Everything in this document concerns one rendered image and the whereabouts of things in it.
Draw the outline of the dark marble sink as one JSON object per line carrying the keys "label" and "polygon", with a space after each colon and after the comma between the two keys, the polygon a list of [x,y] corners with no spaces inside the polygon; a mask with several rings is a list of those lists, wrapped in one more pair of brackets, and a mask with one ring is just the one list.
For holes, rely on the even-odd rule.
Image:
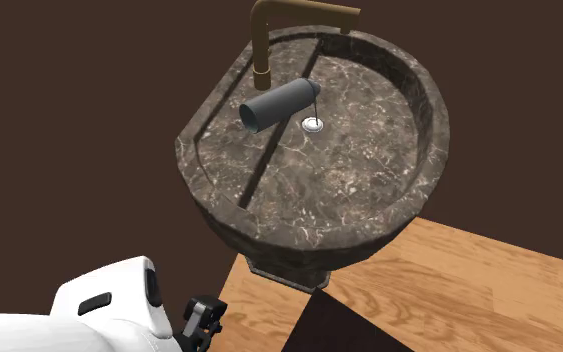
{"label": "dark marble sink", "polygon": [[272,31],[274,86],[298,77],[322,90],[303,114],[251,133],[242,51],[175,142],[178,168],[208,226],[250,270],[304,292],[368,259],[421,211],[446,166],[445,102],[413,56],[376,36],[326,26]]}

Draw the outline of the brass faucet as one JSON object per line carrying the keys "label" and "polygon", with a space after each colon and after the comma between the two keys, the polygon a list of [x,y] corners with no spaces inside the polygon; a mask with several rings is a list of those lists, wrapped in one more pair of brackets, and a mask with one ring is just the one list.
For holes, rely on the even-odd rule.
{"label": "brass faucet", "polygon": [[259,91],[271,88],[269,66],[270,16],[290,16],[303,25],[337,27],[349,34],[359,22],[360,8],[328,4],[312,0],[257,0],[250,12],[253,84]]}

